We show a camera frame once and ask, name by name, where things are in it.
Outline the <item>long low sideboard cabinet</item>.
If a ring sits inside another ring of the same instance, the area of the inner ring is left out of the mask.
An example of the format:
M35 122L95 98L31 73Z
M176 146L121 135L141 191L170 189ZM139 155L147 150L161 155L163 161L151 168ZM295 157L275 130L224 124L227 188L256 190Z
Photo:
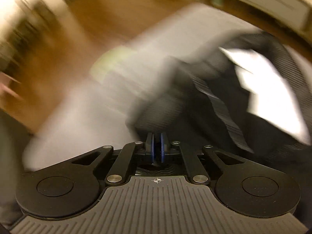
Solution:
M303 31L311 6L303 0L242 0L269 14L295 31Z

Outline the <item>black trousers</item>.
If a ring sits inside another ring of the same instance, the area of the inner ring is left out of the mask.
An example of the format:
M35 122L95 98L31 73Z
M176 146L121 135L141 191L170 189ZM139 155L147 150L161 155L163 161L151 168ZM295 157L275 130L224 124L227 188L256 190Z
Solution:
M177 61L159 93L128 121L141 139L165 132L311 178L311 91L289 51L264 31L238 32Z

